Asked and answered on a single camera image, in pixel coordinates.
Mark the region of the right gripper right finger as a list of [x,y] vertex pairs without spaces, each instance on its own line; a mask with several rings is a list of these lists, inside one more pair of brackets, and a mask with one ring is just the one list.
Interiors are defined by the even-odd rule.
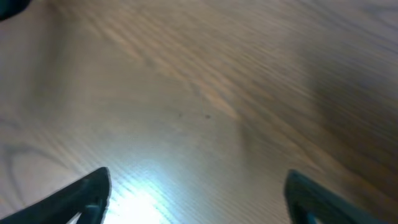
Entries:
[[287,174],[284,196],[293,224],[384,223],[294,169]]

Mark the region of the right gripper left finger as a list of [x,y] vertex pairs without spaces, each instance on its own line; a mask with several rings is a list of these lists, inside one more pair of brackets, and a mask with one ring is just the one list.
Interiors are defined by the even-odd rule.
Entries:
[[47,198],[1,219],[1,224],[102,224],[111,194],[109,169],[100,167]]

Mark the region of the folded black garment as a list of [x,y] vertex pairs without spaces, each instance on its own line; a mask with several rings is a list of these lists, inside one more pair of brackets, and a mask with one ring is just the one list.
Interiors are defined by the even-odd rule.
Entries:
[[0,20],[5,21],[24,11],[32,0],[0,0]]

